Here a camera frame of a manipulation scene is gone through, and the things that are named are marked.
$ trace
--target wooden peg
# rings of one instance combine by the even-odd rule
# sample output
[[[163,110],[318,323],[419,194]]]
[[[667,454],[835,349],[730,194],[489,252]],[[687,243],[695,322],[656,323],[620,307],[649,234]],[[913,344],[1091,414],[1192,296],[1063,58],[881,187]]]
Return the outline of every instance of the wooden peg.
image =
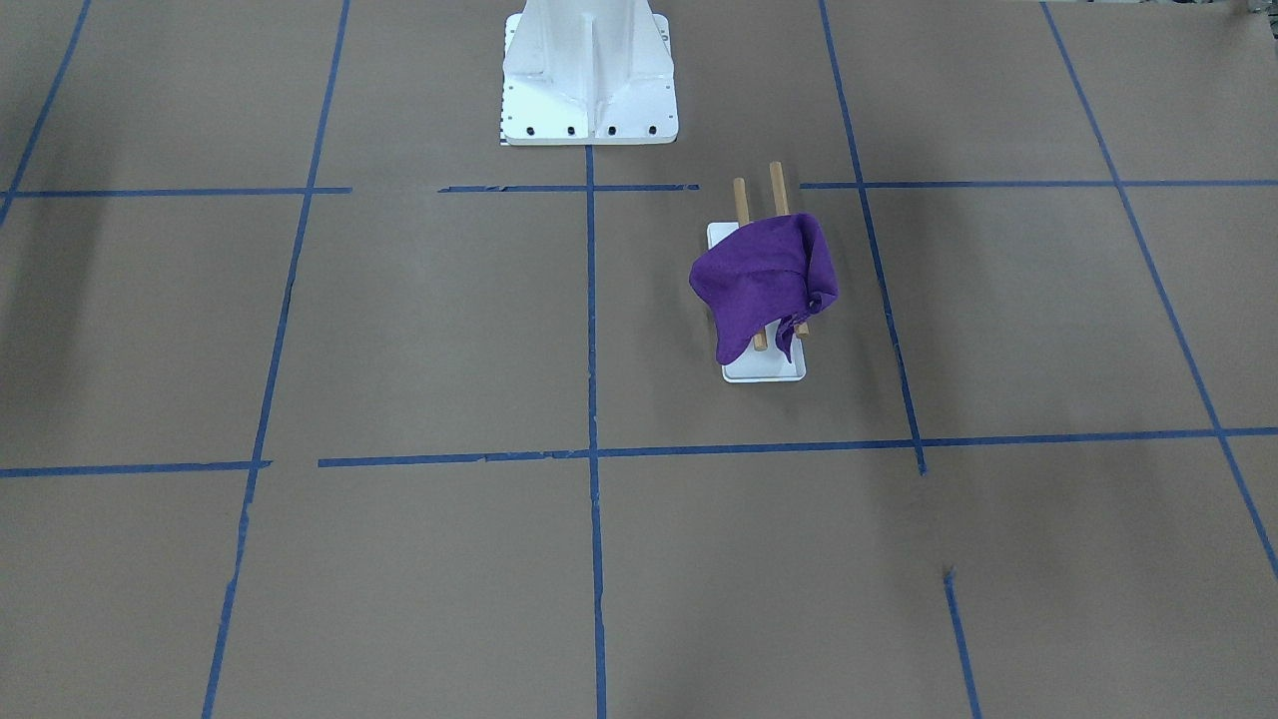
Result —
[[[745,178],[732,180],[732,198],[736,199],[736,223],[750,223],[750,203],[745,198]]]
[[[745,226],[750,223],[750,203],[745,198],[745,178],[732,180],[732,198],[736,199],[736,223]],[[768,332],[759,329],[754,332],[754,349],[763,351],[768,347]]]
[[[768,165],[772,175],[772,201],[777,204],[777,215],[790,213],[790,199],[786,197],[786,175],[781,170],[781,162]]]

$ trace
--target grid line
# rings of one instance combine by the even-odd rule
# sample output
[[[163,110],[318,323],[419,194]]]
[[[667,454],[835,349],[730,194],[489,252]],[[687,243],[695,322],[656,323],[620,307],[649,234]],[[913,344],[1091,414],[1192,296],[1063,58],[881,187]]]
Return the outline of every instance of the grid line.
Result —
[[[9,467],[0,469],[0,480],[32,478],[101,478],[110,475],[156,475],[189,473],[233,473],[270,467],[263,460],[243,462],[174,462],[160,465],[81,465],[72,467]]]
[[[608,669],[603,631],[603,527],[599,512],[599,404],[597,356],[597,305],[594,272],[594,147],[585,146],[585,312],[588,346],[589,443],[590,464],[590,568],[594,579],[594,713],[597,719],[608,716]]]
[[[350,0],[343,0],[341,15],[337,20],[337,37],[334,41],[332,60],[328,65],[328,83],[325,87],[323,102],[320,107],[320,121],[316,126],[314,146],[311,151],[311,170],[307,175],[307,189],[314,189],[316,176],[320,172],[320,157],[323,153],[325,130],[328,124],[328,109],[332,105],[332,93],[337,83],[337,68],[341,64],[341,47],[346,37],[346,19],[350,15]],[[284,352],[284,336],[289,323],[289,309],[293,300],[293,285],[298,276],[298,261],[302,255],[302,243],[307,234],[307,221],[311,215],[311,202],[314,194],[307,192],[302,197],[302,211],[298,215],[298,231],[293,239],[293,255],[289,259],[288,280],[284,285],[284,299],[280,303],[280,318],[275,329],[275,342],[271,349],[271,364],[266,374],[266,390],[262,392],[262,412],[258,419],[257,437],[253,441],[253,462],[261,462],[262,451],[266,446],[266,430],[271,420],[271,406],[275,400],[275,383],[280,373],[280,356]],[[235,540],[235,570],[231,580],[226,585],[226,594],[222,599],[221,619],[217,624],[217,639],[213,644],[213,658],[208,668],[208,686],[204,690],[204,704],[201,713],[202,719],[211,719],[213,715],[213,702],[217,699],[217,681],[221,677],[222,658],[226,654],[226,637],[230,632],[231,612],[235,608],[235,590],[239,586],[240,568],[244,562],[244,549],[248,540],[249,506],[253,504],[253,494],[257,490],[258,467],[248,473],[244,483],[244,502],[240,506],[239,530]]]
[[[971,670],[971,655],[967,654],[967,637],[962,631],[962,618],[958,616],[958,598],[955,595],[955,568],[946,571],[946,604],[950,605],[950,624],[955,631],[955,645],[958,649],[958,663],[962,665],[962,681],[967,687],[967,706],[971,719],[982,719],[980,697],[976,696],[976,678]]]
[[[1145,179],[1123,180],[1126,186],[1278,186],[1278,179]],[[799,189],[948,189],[993,186],[1113,186],[1112,179],[1039,179],[1039,180],[896,180],[896,181],[804,181]]]
[[[35,189],[14,192],[17,199],[78,197],[250,197],[258,194],[350,194],[350,186],[190,186],[153,189]]]
[[[829,11],[826,0],[817,0],[820,9],[820,24],[826,31],[826,50],[829,54],[829,69],[835,75],[835,89],[838,93],[838,107],[843,115],[843,133],[847,135],[847,153],[852,161],[852,174],[856,176],[856,192],[861,201],[861,215],[865,220],[865,234],[869,239],[870,257],[874,261],[874,276],[878,280],[879,296],[883,301],[883,318],[887,321],[887,333],[892,340],[896,355],[896,370],[901,378],[901,400],[905,404],[905,419],[910,425],[910,438],[914,441],[914,456],[919,464],[919,474],[928,474],[928,461],[923,455],[923,442],[919,435],[919,419],[914,412],[914,398],[910,395],[910,377],[905,370],[905,355],[901,352],[901,337],[896,332],[896,319],[892,317],[892,298],[887,290],[887,275],[883,272],[883,257],[879,254],[878,235],[874,231],[874,216],[870,213],[870,197],[865,190],[865,175],[861,171],[861,156],[856,149],[856,133],[852,128],[852,115],[847,109],[847,93],[843,89],[843,74],[838,69],[838,54],[835,51],[835,33],[829,28]]]
[[[1113,156],[1109,152],[1109,144],[1105,142],[1104,134],[1100,132],[1100,124],[1097,121],[1097,115],[1091,110],[1091,102],[1088,101],[1088,95],[1082,89],[1082,82],[1079,79],[1079,73],[1075,70],[1074,61],[1070,59],[1070,51],[1065,46],[1065,38],[1061,36],[1061,29],[1056,26],[1056,18],[1052,17],[1052,9],[1048,8],[1047,3],[1042,1],[1039,3],[1039,8],[1043,9],[1043,17],[1047,19],[1047,24],[1052,31],[1052,37],[1056,40],[1056,46],[1061,51],[1061,59],[1065,61],[1065,69],[1068,72],[1070,80],[1074,83],[1074,89],[1079,95],[1079,101],[1082,103],[1082,110],[1088,115],[1088,123],[1091,124],[1091,132],[1097,135],[1097,144],[1100,147],[1100,155],[1105,160],[1105,166],[1109,167],[1109,175],[1113,178],[1114,189],[1118,190],[1118,197],[1122,199],[1123,209],[1127,212],[1127,220],[1131,222],[1131,230],[1136,235],[1136,243],[1140,245],[1141,257],[1145,259],[1145,266],[1149,268],[1149,276],[1154,281],[1158,296],[1163,301],[1163,309],[1166,309],[1167,318],[1176,333],[1176,340],[1180,342],[1181,352],[1185,355],[1185,364],[1189,365],[1190,374],[1194,377],[1194,384],[1197,387],[1199,397],[1203,400],[1203,407],[1206,410],[1208,419],[1212,421],[1212,429],[1214,430],[1215,438],[1220,444],[1220,452],[1224,453],[1224,460],[1229,465],[1229,473],[1233,475],[1233,483],[1238,488],[1238,494],[1242,496],[1242,503],[1247,510],[1247,515],[1251,517],[1251,525],[1255,527],[1256,536],[1260,539],[1260,545],[1264,549],[1265,557],[1269,559],[1269,570],[1273,572],[1274,579],[1278,580],[1278,556],[1274,554],[1273,543],[1269,541],[1269,533],[1265,530],[1265,524],[1260,518],[1260,512],[1256,510],[1256,504],[1251,498],[1251,490],[1247,489],[1247,481],[1242,476],[1242,470],[1238,469],[1238,462],[1233,457],[1233,450],[1229,447],[1229,438],[1220,427],[1220,419],[1215,412],[1212,396],[1206,391],[1206,383],[1203,381],[1203,374],[1199,372],[1197,363],[1194,359],[1194,352],[1190,350],[1190,342],[1185,336],[1185,329],[1181,327],[1181,321],[1176,315],[1176,308],[1172,305],[1172,298],[1167,292],[1167,287],[1163,285],[1163,277],[1158,272],[1158,264],[1154,262],[1154,255],[1149,249],[1149,244],[1145,241],[1145,232],[1140,229],[1140,221],[1136,218],[1136,211],[1131,206],[1131,198],[1127,197],[1127,188],[1125,186],[1122,176],[1118,174],[1118,167],[1114,165]]]
[[[445,193],[518,193],[518,192],[697,192],[699,184],[450,184]]]
[[[1278,437],[1278,428],[1233,428],[1224,429],[1227,437]],[[925,448],[939,447],[1008,447],[1042,444],[1089,444],[1118,442],[1166,442],[1183,439],[1213,439],[1214,429],[1199,430],[1149,430],[1128,433],[1075,433],[1075,434],[1036,434],[1036,435],[987,435],[955,438],[923,438]],[[686,457],[698,455],[778,455],[797,452],[856,452],[868,450],[910,450],[912,438],[847,441],[847,442],[805,442],[805,443],[764,443],[764,444],[702,444],[702,446],[657,446],[657,447],[613,447],[597,448],[593,455],[601,460],[625,457]],[[441,455],[392,455],[376,457],[330,457],[317,462],[317,467],[351,469],[381,467],[389,465],[452,465],[464,462],[539,462],[544,460],[588,460],[587,450],[550,450],[535,452],[495,452],[495,453],[441,453]]]

